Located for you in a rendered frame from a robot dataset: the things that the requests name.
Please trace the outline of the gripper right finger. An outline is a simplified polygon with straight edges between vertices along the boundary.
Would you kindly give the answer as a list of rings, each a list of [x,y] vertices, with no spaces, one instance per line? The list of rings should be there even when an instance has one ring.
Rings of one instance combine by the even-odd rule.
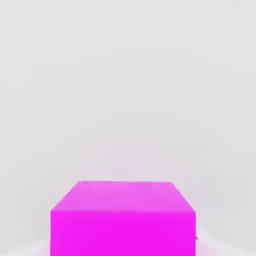
[[[240,249],[210,238],[203,229],[196,231],[196,256],[242,256]]]

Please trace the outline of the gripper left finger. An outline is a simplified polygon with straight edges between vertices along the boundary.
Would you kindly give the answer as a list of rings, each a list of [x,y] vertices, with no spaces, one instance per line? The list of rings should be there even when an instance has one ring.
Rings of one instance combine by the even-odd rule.
[[[11,256],[50,256],[50,240],[40,240],[33,244],[19,248]]]

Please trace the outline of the small magenta cube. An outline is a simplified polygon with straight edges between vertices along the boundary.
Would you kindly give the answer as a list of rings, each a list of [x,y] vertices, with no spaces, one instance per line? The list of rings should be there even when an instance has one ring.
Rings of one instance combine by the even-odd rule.
[[[196,212],[171,182],[80,181],[50,212],[50,256],[196,256]]]

